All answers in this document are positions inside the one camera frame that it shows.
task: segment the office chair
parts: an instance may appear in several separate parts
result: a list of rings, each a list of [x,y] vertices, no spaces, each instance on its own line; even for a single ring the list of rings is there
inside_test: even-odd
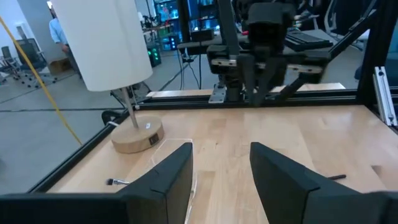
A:
[[[17,42],[22,48],[22,50],[25,52],[27,58],[32,63],[33,67],[39,73],[39,76],[43,80],[43,82],[45,83],[45,81],[50,81],[52,83],[55,83],[57,78],[52,78],[51,74],[49,73],[40,73],[43,69],[47,67],[47,62],[45,61],[43,52],[40,51],[39,46],[37,45],[35,39],[29,38],[29,39],[17,40]],[[29,81],[32,81],[32,85],[38,88],[39,81],[33,75],[27,62],[25,61],[25,59],[23,58],[23,56],[19,51],[18,51],[18,57],[19,60],[21,61],[21,66],[20,66],[21,70],[24,73],[29,73],[29,75],[26,76],[28,77]]]
[[[15,58],[11,56],[10,49],[8,46],[2,47],[1,48],[2,52],[2,71],[4,73],[8,73],[12,75],[13,79],[15,80],[20,80],[21,79],[21,70],[19,68],[19,64]]]

